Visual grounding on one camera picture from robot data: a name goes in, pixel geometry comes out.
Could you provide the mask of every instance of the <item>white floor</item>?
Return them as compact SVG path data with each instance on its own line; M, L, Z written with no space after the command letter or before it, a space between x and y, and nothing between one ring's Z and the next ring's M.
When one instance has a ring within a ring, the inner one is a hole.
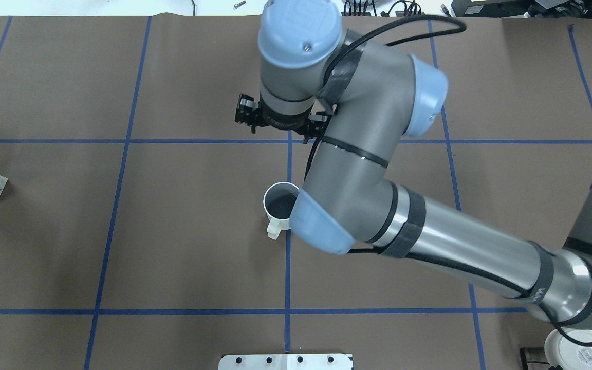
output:
M333 0L343 9L343 0ZM235 3L240 0L195 0L196 15L254 15L261 14L266 0L246 0L238 9ZM376 9L387 10L392 0L376 0ZM418 0L426 14L442 14L440 5L451 9L451 0ZM193 7L190 0L0 0L0 16L116 16L116 15L155 15L162 12L191 15Z

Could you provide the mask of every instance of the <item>gray robot arm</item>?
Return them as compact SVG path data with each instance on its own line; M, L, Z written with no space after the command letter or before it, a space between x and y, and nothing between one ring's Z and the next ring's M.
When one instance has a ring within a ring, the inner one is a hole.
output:
M425 133L440 111L444 74L369 41L328 76L359 35L341 30L327 0L270 0L262 22L263 118L299 128L315 99L331 114L291 214L294 234L336 254L363 241L513 299L555 325L592 328L592 190L566 246L552 251L386 180L401 136Z

